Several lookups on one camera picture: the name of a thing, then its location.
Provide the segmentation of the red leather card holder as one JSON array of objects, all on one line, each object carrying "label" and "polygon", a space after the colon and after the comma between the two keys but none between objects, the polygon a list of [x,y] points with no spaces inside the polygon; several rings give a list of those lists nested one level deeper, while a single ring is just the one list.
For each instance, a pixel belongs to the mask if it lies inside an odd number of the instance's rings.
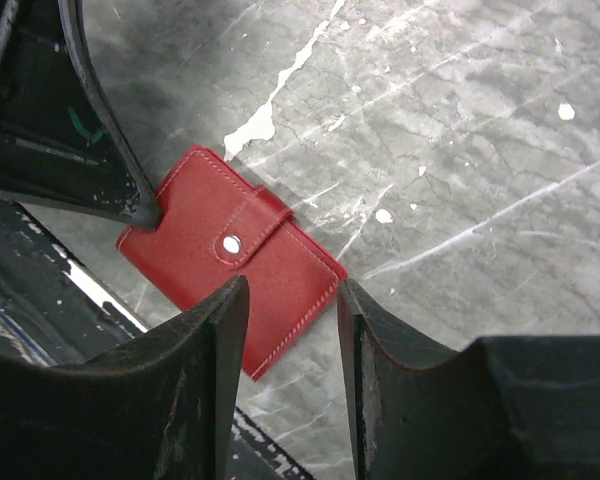
[{"label": "red leather card holder", "polygon": [[118,250],[181,310],[245,276],[242,369],[260,379],[334,299],[345,268],[297,225],[291,207],[208,148],[188,150],[156,198],[159,225],[126,228]]}]

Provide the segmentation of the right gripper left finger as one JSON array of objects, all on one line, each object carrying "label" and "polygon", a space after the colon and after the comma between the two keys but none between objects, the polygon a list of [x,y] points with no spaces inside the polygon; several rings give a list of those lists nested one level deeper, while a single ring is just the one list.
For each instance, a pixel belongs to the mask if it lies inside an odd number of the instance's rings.
[{"label": "right gripper left finger", "polygon": [[249,318],[237,276],[82,364],[0,355],[0,479],[220,479]]}]

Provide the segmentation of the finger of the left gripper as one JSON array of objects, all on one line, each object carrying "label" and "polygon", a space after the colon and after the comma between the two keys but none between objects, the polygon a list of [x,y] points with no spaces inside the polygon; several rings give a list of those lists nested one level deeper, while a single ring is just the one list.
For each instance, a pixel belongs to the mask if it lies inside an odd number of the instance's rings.
[{"label": "finger of the left gripper", "polygon": [[160,220],[91,62],[79,1],[0,1],[0,199],[146,229]]}]

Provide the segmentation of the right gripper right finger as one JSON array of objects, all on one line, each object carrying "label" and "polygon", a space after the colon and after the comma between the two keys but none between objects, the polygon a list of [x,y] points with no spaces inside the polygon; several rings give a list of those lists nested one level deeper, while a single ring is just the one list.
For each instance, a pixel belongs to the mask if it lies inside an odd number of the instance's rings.
[{"label": "right gripper right finger", "polygon": [[600,335],[483,336],[462,350],[340,284],[359,479],[600,479]]}]

